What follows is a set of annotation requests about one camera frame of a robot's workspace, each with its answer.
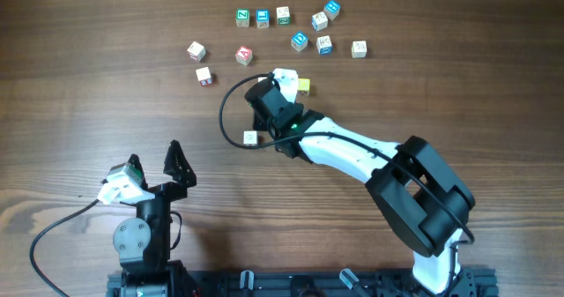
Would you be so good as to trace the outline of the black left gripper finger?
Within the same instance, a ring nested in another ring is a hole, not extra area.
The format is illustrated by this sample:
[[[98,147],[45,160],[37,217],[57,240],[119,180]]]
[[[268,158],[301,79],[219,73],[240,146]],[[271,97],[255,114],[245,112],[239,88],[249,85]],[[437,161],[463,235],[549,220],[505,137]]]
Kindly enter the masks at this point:
[[[128,163],[135,169],[137,176],[141,178],[141,182],[139,183],[141,189],[148,189],[148,185],[145,179],[145,172],[141,165],[140,158],[132,153],[128,159]]]
[[[186,160],[182,147],[177,140],[172,140],[164,160],[163,173],[172,177],[184,187],[197,185],[197,176]]]

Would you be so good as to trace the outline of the white red green block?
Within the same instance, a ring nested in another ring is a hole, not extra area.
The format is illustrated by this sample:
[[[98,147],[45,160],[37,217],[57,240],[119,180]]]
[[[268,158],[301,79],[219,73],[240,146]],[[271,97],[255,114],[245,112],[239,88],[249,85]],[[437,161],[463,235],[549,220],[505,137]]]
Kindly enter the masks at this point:
[[[245,146],[256,146],[259,143],[259,136],[255,130],[245,130],[243,132],[243,144]]]

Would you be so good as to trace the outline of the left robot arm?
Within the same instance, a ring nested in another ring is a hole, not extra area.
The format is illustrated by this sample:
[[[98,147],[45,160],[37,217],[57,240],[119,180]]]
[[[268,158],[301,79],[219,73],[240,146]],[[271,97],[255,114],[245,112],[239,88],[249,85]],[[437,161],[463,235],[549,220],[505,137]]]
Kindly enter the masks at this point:
[[[180,143],[173,140],[167,150],[163,173],[170,182],[148,187],[141,181],[149,198],[133,204],[136,216],[118,225],[113,244],[119,255],[120,272],[108,276],[107,297],[190,297],[200,288],[181,261],[170,259],[181,237],[171,239],[171,203],[184,199],[187,190],[197,184],[197,177],[186,160]]]

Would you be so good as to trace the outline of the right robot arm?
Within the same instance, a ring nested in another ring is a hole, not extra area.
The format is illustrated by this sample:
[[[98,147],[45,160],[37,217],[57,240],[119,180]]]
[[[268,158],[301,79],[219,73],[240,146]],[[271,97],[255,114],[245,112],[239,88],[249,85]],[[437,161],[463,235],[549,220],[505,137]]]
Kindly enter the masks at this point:
[[[414,253],[413,277],[428,292],[449,295],[461,267],[475,199],[423,138],[402,144],[346,130],[329,117],[286,99],[271,78],[245,94],[278,152],[325,165],[363,182],[395,235]]]

